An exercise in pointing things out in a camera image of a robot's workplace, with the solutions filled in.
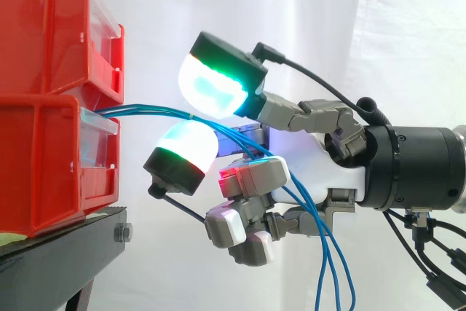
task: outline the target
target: blue cable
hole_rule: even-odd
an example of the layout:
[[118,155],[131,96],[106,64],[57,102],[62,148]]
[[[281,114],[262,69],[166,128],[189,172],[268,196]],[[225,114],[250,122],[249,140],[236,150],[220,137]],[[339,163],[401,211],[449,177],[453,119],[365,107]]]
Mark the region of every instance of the blue cable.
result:
[[[116,108],[109,108],[109,109],[103,109],[100,111],[97,111],[98,113],[104,114],[105,117],[122,117],[122,116],[127,116],[127,115],[158,115],[158,116],[166,116],[166,117],[178,117],[181,119],[193,119],[197,120],[198,122],[203,122],[206,125],[210,126],[214,130],[217,130],[220,133],[223,133],[225,136],[229,137],[232,139],[236,144],[238,144],[242,150],[251,158],[255,158],[255,156],[250,152],[250,150],[241,142],[244,141],[246,144],[249,144],[250,146],[258,149],[262,153],[268,156],[272,156],[273,154],[269,152],[268,150],[264,149],[251,139],[245,137],[243,134],[239,133],[236,130],[230,129],[228,127],[225,127],[223,125],[220,125],[215,122],[208,121],[206,119],[202,119],[196,116],[193,116],[192,114],[188,114],[187,112],[179,111],[177,109],[171,109],[168,107],[164,106],[150,106],[150,105],[141,105],[141,104],[135,104],[135,105],[126,105],[126,106],[120,106]],[[351,290],[352,294],[352,304],[350,307],[350,311],[353,311],[355,308],[355,289],[352,283],[351,275],[349,268],[347,266],[346,260],[344,259],[344,255],[341,252],[340,247],[338,246],[338,243],[335,240],[335,237],[331,233],[330,229],[327,227],[325,222],[320,220],[320,217],[318,216],[317,209],[315,207],[314,202],[312,201],[312,198],[309,195],[309,192],[304,188],[304,186],[301,184],[301,182],[298,181],[298,179],[291,174],[292,179],[294,184],[296,185],[296,188],[298,189],[299,193],[301,196],[304,198],[307,204],[304,204],[290,189],[287,187],[283,187],[284,190],[289,193],[289,195],[292,196],[292,198],[300,204],[306,211],[308,211],[316,220],[317,228],[319,229],[319,233],[321,236],[321,240],[323,240],[323,266],[321,268],[321,273],[319,276],[319,287],[317,288],[317,298],[316,298],[316,305],[315,309],[318,310],[320,306],[320,295],[322,291],[322,284],[323,284],[323,276],[325,274],[325,266],[326,266],[326,260],[328,259],[332,275],[333,275],[333,281],[334,281],[334,287],[335,287],[335,294],[336,294],[336,308],[337,310],[340,310],[340,301],[339,301],[339,285],[338,285],[338,277],[336,276],[336,270],[333,265],[333,259],[331,258],[330,255],[330,250],[328,248],[327,242],[325,240],[325,233],[323,232],[323,229],[328,233],[328,236],[331,238],[331,241],[333,245],[335,246],[335,249],[337,253],[339,254],[339,257],[341,259],[341,262],[344,266],[344,270],[348,279],[349,283],[349,288]]]

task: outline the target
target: black cable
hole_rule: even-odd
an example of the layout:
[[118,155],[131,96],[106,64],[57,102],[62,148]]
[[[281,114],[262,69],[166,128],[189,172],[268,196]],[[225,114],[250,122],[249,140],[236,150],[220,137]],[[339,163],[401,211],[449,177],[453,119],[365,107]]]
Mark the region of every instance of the black cable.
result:
[[281,62],[291,68],[296,69],[297,71],[305,74],[310,79],[314,80],[318,84],[322,85],[329,92],[334,94],[341,102],[349,106],[351,109],[355,110],[361,118],[363,118],[369,125],[388,125],[390,121],[386,116],[377,108],[377,104],[371,98],[361,98],[357,104],[354,104],[349,98],[340,93],[337,89],[332,87],[325,80],[320,78],[317,74],[311,72],[309,69],[299,65],[296,62],[293,62],[287,58],[281,60]]
[[408,220],[406,220],[406,218],[400,214],[398,214],[397,212],[391,210],[391,209],[387,209],[386,210],[387,213],[389,213],[391,216],[397,218],[398,220],[404,222],[405,224],[408,222]]
[[169,202],[171,205],[173,205],[173,206],[177,207],[178,209],[184,211],[186,214],[192,216],[193,218],[195,218],[196,220],[198,220],[198,221],[200,221],[200,222],[202,222],[204,224],[205,218],[203,218],[201,215],[199,215],[195,211],[192,211],[191,209],[189,209],[185,205],[182,205],[181,203],[177,202],[172,197],[168,197],[167,195],[165,195],[163,197],[163,199],[166,200],[167,202]]
[[443,275],[447,280],[452,282],[457,288],[461,289],[462,291],[466,291],[466,285],[463,283],[459,282],[458,280],[455,280],[454,278],[450,277],[447,275],[445,272],[443,272],[441,269],[437,267],[428,257],[425,255],[424,250],[421,248],[416,248],[417,255],[419,255],[419,258],[422,260],[422,262],[429,267],[436,275]]
[[445,221],[435,220],[434,222],[435,222],[435,225],[437,227],[447,229],[448,231],[452,231],[452,232],[456,233],[457,235],[460,235],[461,237],[466,238],[466,231],[460,229],[459,227],[456,227],[456,226],[454,226],[452,224],[449,224],[448,222],[445,222]]
[[426,275],[427,278],[431,278],[432,277],[432,273],[426,269],[426,267],[421,263],[421,261],[419,260],[419,258],[416,256],[416,254],[413,252],[413,250],[411,249],[411,247],[409,246],[409,244],[406,242],[406,240],[404,239],[404,237],[402,236],[400,230],[396,227],[395,223],[393,222],[392,218],[390,218],[390,215],[388,213],[385,213],[383,212],[386,220],[388,221],[388,224],[390,225],[390,227],[392,228],[393,232],[395,233],[396,237],[398,237],[399,241],[401,242],[401,244],[403,245],[403,247],[406,249],[406,251],[408,252],[409,256],[414,260],[414,262],[416,263],[416,265],[421,269],[421,271],[423,271],[423,273]]
[[431,240],[432,243],[434,243],[436,246],[438,246],[442,251],[444,251],[445,253],[449,254],[450,253],[450,248],[448,248],[446,245],[444,245],[442,242],[436,240],[435,238],[433,238]]
[[322,78],[320,78],[317,74],[311,72],[309,69],[299,65],[298,63],[296,62],[293,62],[289,59],[285,59],[283,61],[283,63],[287,66],[290,66],[291,68],[294,68],[296,69],[297,71],[300,71],[302,74],[305,74],[306,76],[308,76],[310,79],[314,80],[315,82],[317,82],[318,84],[322,85],[325,89],[327,89],[328,91],[330,91],[332,94],[334,94],[338,99],[340,99],[343,103],[345,103],[347,106],[349,106],[350,108],[354,109],[357,113],[365,113],[366,111],[364,111],[361,107],[359,106],[356,106],[353,102],[351,102],[349,100],[349,98],[347,98],[346,96],[344,96],[342,93],[340,93],[337,89],[335,89],[334,87],[332,87],[329,83],[327,83],[325,80],[323,80]]

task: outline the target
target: black cylinder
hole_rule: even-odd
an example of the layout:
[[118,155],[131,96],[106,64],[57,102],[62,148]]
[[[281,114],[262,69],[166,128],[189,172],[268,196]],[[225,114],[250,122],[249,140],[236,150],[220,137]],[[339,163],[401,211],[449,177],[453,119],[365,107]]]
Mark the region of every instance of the black cylinder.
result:
[[[175,187],[179,192],[192,196],[201,184],[205,174],[188,160],[175,152],[156,147],[144,164],[144,169],[163,183]],[[155,187],[149,192],[156,197]]]
[[366,128],[366,195],[363,207],[445,210],[465,182],[465,153],[446,128]]

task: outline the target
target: black table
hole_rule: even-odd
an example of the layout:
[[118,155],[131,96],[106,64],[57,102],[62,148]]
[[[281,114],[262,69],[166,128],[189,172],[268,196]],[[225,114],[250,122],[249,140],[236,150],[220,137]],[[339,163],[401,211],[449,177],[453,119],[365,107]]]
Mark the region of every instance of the black table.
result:
[[0,311],[85,311],[94,277],[125,249],[126,208],[0,247]]

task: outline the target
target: glowing fingertip sensor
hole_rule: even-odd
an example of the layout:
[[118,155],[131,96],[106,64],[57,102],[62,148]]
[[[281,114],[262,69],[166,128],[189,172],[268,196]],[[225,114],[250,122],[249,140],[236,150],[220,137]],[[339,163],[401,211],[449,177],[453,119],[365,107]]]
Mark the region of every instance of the glowing fingertip sensor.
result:
[[159,140],[144,169],[152,174],[149,194],[163,198],[166,192],[192,196],[218,153],[216,134],[192,120],[171,127]]

